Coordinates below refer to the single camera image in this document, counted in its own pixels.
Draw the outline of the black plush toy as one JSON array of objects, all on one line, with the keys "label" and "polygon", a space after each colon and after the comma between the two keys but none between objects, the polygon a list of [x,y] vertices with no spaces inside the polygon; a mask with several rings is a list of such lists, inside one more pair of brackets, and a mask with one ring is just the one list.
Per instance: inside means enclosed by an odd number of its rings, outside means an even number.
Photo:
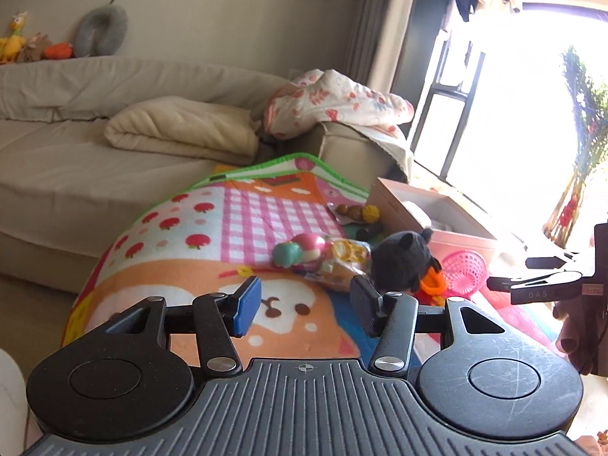
[{"label": "black plush toy", "polygon": [[430,269],[441,271],[440,261],[431,253],[433,230],[420,233],[402,231],[383,239],[371,251],[370,279],[381,292],[420,290],[420,282]]}]

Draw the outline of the pink and teal toy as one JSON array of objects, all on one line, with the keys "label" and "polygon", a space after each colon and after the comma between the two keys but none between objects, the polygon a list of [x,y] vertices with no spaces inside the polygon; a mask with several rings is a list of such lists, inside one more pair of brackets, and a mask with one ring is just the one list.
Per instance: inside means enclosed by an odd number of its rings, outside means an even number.
[{"label": "pink and teal toy", "polygon": [[277,244],[272,250],[276,267],[292,268],[316,263],[324,254],[326,239],[313,233],[295,235],[291,240]]}]

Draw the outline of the orange plastic toy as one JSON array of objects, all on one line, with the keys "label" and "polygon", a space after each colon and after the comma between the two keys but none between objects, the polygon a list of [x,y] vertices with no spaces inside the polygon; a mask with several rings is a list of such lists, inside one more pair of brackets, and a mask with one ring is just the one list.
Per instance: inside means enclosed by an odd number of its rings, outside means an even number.
[{"label": "orange plastic toy", "polygon": [[420,290],[415,292],[415,297],[420,305],[443,307],[446,292],[447,284],[442,272],[430,268],[420,280]]}]

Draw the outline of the pink plastic toy basket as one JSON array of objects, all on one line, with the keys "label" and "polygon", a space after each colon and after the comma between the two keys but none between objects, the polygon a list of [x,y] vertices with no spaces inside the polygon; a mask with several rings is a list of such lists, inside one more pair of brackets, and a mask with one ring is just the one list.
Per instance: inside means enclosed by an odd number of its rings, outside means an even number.
[{"label": "pink plastic toy basket", "polygon": [[485,258],[472,250],[459,250],[446,255],[441,260],[441,266],[446,285],[442,293],[444,298],[459,296],[470,299],[485,285],[488,277]]}]

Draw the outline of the packaged bread with yellow label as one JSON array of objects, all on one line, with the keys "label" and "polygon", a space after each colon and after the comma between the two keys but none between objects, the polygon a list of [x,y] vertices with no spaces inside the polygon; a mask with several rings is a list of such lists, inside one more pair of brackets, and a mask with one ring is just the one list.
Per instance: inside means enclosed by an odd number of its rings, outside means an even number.
[{"label": "packaged bread with yellow label", "polygon": [[371,248],[361,241],[330,238],[314,269],[306,278],[327,289],[349,292],[350,281],[371,269]]}]

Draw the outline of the dark cylinder toy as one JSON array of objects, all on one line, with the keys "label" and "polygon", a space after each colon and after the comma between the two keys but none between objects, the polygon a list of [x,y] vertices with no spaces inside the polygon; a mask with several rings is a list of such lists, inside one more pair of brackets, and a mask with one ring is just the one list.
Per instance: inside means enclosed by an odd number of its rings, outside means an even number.
[{"label": "dark cylinder toy", "polygon": [[365,225],[356,231],[356,239],[364,242],[371,242],[383,232],[383,225],[377,221],[373,225]]}]

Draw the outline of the yellow toy corn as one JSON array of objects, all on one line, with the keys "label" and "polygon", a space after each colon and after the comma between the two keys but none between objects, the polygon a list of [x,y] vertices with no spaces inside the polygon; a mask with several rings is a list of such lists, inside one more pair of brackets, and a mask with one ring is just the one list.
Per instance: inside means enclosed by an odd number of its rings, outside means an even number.
[{"label": "yellow toy corn", "polygon": [[380,219],[380,211],[374,205],[365,205],[361,210],[361,216],[366,225],[372,225]]}]

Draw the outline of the packaged brown balls snack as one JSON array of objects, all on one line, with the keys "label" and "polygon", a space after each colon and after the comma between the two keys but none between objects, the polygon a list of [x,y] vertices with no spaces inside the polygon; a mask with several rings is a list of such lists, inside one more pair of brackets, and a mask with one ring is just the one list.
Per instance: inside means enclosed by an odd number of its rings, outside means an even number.
[{"label": "packaged brown balls snack", "polygon": [[366,222],[364,218],[364,205],[328,203],[327,208],[339,225],[363,225]]}]

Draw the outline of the pink cardboard box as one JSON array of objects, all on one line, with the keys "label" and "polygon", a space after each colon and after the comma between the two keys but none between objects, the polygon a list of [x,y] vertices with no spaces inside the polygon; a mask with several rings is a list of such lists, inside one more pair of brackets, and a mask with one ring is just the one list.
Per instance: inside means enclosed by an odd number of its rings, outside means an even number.
[{"label": "pink cardboard box", "polygon": [[377,178],[367,202],[379,209],[388,235],[431,228],[431,253],[442,263],[460,250],[479,253],[488,266],[499,255],[499,241],[450,196]]}]

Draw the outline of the colourful cartoon play mat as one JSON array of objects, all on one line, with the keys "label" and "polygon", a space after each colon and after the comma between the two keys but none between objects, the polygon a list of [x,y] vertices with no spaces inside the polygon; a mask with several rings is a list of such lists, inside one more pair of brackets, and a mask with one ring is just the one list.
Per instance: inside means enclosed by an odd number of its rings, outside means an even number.
[{"label": "colourful cartoon play mat", "polygon": [[256,317],[235,347],[254,357],[369,359],[377,341],[346,293],[272,264],[275,245],[302,233],[340,237],[329,205],[362,203],[368,190],[318,158],[291,154],[208,177],[152,208],[103,254],[63,335],[70,343],[148,296],[170,306],[262,282]]}]

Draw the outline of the folded cream blanket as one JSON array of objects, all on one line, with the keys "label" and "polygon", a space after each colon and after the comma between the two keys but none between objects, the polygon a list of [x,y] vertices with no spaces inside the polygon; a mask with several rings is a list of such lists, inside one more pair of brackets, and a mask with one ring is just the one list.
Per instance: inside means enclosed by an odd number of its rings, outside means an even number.
[{"label": "folded cream blanket", "polygon": [[123,150],[247,166],[259,150],[259,126],[242,108],[167,96],[123,109],[104,136]]}]

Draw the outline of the floral pink white blanket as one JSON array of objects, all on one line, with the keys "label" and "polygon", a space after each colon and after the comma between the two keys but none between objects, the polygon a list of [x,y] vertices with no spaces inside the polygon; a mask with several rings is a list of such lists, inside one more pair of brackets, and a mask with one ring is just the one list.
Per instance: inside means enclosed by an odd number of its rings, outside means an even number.
[{"label": "floral pink white blanket", "polygon": [[277,90],[264,111],[265,131],[288,140],[319,122],[372,129],[388,136],[413,120],[414,107],[402,97],[366,87],[331,69],[314,69]]}]

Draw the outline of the orange plush toy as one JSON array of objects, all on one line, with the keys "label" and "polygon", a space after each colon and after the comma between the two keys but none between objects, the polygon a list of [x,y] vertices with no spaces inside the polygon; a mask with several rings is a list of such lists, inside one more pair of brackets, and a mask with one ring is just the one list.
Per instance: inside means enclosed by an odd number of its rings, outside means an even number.
[{"label": "orange plush toy", "polygon": [[45,48],[42,57],[45,60],[67,60],[74,56],[73,47],[68,42],[53,44]]}]

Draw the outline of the grey neck pillow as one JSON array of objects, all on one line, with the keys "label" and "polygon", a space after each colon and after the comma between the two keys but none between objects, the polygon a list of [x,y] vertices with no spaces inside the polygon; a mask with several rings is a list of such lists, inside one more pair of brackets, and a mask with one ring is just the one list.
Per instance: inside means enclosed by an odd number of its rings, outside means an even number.
[{"label": "grey neck pillow", "polygon": [[73,41],[75,58],[115,55],[128,32],[128,16],[122,6],[110,0],[87,13],[79,22]]}]

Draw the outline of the yellow plush toy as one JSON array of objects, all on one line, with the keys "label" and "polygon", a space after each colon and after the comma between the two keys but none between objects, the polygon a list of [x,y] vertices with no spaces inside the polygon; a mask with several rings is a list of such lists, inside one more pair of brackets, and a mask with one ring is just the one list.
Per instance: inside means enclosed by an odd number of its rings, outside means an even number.
[{"label": "yellow plush toy", "polygon": [[25,46],[27,40],[22,34],[23,27],[27,19],[27,11],[23,13],[17,13],[11,19],[9,29],[11,34],[1,39],[1,64],[9,64],[16,62],[16,58],[19,55],[22,48]]}]

